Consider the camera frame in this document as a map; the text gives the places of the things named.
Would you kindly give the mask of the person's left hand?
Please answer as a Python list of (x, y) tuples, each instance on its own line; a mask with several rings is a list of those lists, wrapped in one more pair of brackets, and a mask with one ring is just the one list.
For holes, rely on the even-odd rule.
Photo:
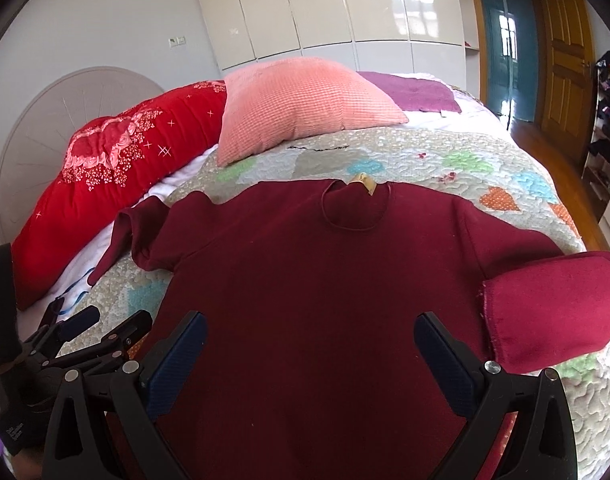
[(6, 453), (12, 474), (17, 480), (41, 480), (43, 452), (23, 450), (16, 455)]

